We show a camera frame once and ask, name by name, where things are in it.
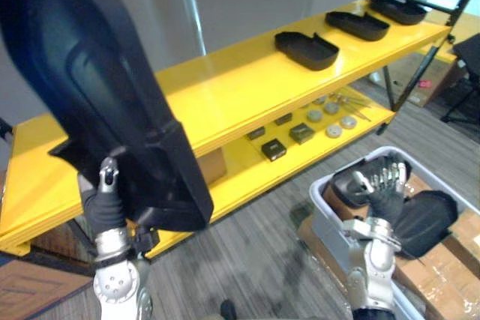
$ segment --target red object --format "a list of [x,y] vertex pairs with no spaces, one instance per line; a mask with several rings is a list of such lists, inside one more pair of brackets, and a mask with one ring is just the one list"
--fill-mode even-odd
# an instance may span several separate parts
[[418,83],[418,87],[421,89],[430,89],[432,87],[431,80],[420,80]]

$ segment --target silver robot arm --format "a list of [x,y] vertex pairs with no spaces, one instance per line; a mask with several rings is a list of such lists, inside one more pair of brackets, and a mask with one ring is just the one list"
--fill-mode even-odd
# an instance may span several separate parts
[[[122,202],[117,195],[118,175],[116,161],[106,158],[101,165],[97,189],[79,176],[85,216],[97,233],[94,293],[100,301],[102,320],[149,320],[153,312],[152,298],[146,288],[149,262],[136,246],[138,240],[145,238],[128,236],[125,219],[121,218]],[[147,241],[148,247],[155,242],[158,239]]]
[[400,216],[404,203],[407,171],[398,157],[385,164],[370,180],[354,172],[356,183],[368,195],[367,219],[346,220],[344,234],[354,239],[349,249],[349,273],[346,278],[353,318],[395,319],[392,274],[395,253],[401,250],[392,224]]

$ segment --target black tray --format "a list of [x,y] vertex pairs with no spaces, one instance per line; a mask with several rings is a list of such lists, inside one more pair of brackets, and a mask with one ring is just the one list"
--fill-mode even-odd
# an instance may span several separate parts
[[338,47],[322,39],[296,31],[283,31],[275,35],[275,46],[289,58],[311,70],[326,69],[335,62]]
[[327,13],[325,20],[331,26],[369,41],[382,39],[390,27],[387,22],[378,20],[368,13],[359,16],[343,11],[331,11]]
[[408,1],[371,0],[370,7],[404,25],[418,24],[427,15],[423,7]]

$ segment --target yellow shelf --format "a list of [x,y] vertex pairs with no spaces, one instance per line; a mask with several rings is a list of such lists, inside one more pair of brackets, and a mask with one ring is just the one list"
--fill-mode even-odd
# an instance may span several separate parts
[[[339,10],[361,13],[365,4],[357,1]],[[221,146],[228,152],[240,146],[242,140],[237,139],[246,133],[445,37],[449,30],[427,22],[399,25],[369,12],[391,23],[382,40],[367,42],[329,27],[322,13],[157,73],[160,87],[183,123],[195,155],[199,157]],[[317,31],[340,47],[336,62],[321,71],[296,64],[275,50],[273,39],[279,31]],[[1,205],[0,250],[24,255],[32,238],[81,214],[74,169],[47,154],[65,139],[49,115],[16,127]],[[279,160],[275,168],[285,162]],[[241,166],[239,174],[250,177],[247,173],[255,174],[257,163],[247,165]],[[229,166],[236,169],[232,161]],[[282,169],[288,175],[299,169],[288,166]],[[264,183],[252,196],[269,186]],[[212,189],[213,194],[217,191],[216,187]],[[164,243],[169,241],[165,235],[163,239]]]
[[[428,22],[435,24],[445,24],[448,20],[449,15],[442,13],[438,10],[431,10],[426,16]],[[472,37],[473,35],[480,32],[480,17],[462,13],[460,18],[458,18],[457,23],[451,30],[451,34],[455,36],[455,43],[460,43]],[[426,54],[430,49],[429,46],[424,46],[421,48],[420,53]],[[438,53],[435,55],[435,58],[444,61],[445,63],[452,63],[457,59],[457,56],[453,53],[453,45],[445,42],[439,49]]]
[[[339,10],[362,13],[365,4],[357,1]],[[321,13],[158,72],[158,83],[183,123],[196,156],[445,37],[449,31],[449,27],[428,22],[400,25],[366,10],[390,23],[382,40],[369,42],[332,28]],[[338,58],[325,70],[308,70],[275,50],[274,35],[279,31],[309,35],[316,31],[340,47]]]
[[[265,126],[265,135],[254,141],[246,136],[237,139],[223,147],[227,175],[210,186],[210,194],[214,201],[214,213],[211,221],[214,222],[234,209],[242,206],[266,189],[282,182],[299,170],[318,161],[335,150],[372,130],[381,123],[388,121],[393,112],[381,107],[351,88],[341,89],[341,93],[369,101],[370,108],[362,107],[361,113],[371,122],[357,119],[357,126],[352,130],[343,130],[338,139],[331,139],[325,135],[326,127],[330,124],[339,124],[339,120],[349,112],[342,109],[336,115],[323,113],[319,123],[311,123],[306,114],[311,109],[321,109],[323,106],[314,104],[307,109],[297,109],[293,112],[293,120],[277,126],[271,122]],[[315,136],[302,145],[298,145],[288,135],[289,129],[297,124],[306,123],[315,130]],[[287,148],[286,154],[280,159],[270,162],[261,151],[262,144],[277,138]],[[148,257],[156,256],[172,245],[185,239],[190,233],[159,231],[160,243],[149,253]]]

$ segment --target white plastic bin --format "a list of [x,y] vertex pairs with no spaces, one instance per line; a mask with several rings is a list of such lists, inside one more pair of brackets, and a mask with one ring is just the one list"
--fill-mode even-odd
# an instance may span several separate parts
[[[434,173],[425,168],[413,157],[408,155],[408,153],[399,148],[393,146],[383,146],[369,153],[364,157],[364,159],[369,161],[383,155],[388,155],[392,151],[399,153],[403,159],[407,160],[412,166],[412,171],[432,189],[441,190],[450,194],[450,196],[457,202],[458,213],[461,213],[463,210],[465,210],[465,208],[471,208],[474,212],[480,215],[479,210],[468,203],[467,200],[460,196],[449,185],[435,176]],[[358,161],[360,161],[360,159],[345,165],[338,171],[345,169],[346,167],[351,166]],[[351,240],[343,235],[342,221],[322,197],[323,189],[332,176],[333,174],[324,176],[310,186],[310,198],[316,206],[313,213],[312,230],[316,236],[320,238],[328,251],[330,251],[330,253],[335,257],[342,270],[347,273],[349,269],[348,249]],[[405,295],[395,284],[393,285],[393,288],[394,301],[396,305],[395,315],[397,316],[397,320],[423,319],[420,313],[413,307],[413,305],[408,301]]]

